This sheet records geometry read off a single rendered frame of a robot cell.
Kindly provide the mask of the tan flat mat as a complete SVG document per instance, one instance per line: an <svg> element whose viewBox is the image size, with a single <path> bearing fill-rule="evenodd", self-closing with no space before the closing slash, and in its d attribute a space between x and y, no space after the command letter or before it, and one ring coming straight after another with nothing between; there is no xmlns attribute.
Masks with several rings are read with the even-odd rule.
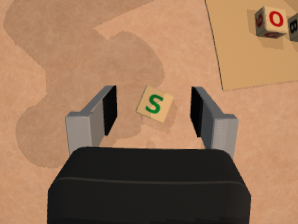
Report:
<svg viewBox="0 0 298 224"><path fill-rule="evenodd" d="M298 80L298 42L256 36L262 6L298 13L298 0L205 0L222 90Z"/></svg>

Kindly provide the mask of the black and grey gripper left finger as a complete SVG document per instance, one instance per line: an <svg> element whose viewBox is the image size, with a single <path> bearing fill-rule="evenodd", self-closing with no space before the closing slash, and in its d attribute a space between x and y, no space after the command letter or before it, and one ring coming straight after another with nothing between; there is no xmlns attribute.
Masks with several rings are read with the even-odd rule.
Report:
<svg viewBox="0 0 298 224"><path fill-rule="evenodd" d="M80 147L99 147L117 118L117 86L106 85L81 111L65 116L69 155Z"/></svg>

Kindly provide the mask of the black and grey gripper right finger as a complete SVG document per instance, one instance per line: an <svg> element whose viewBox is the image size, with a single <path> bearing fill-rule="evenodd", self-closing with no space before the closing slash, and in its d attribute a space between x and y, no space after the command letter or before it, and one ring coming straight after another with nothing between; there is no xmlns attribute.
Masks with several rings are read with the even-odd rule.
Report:
<svg viewBox="0 0 298 224"><path fill-rule="evenodd" d="M203 87L191 87L190 118L205 149L219 149L234 158L239 120L224 114Z"/></svg>

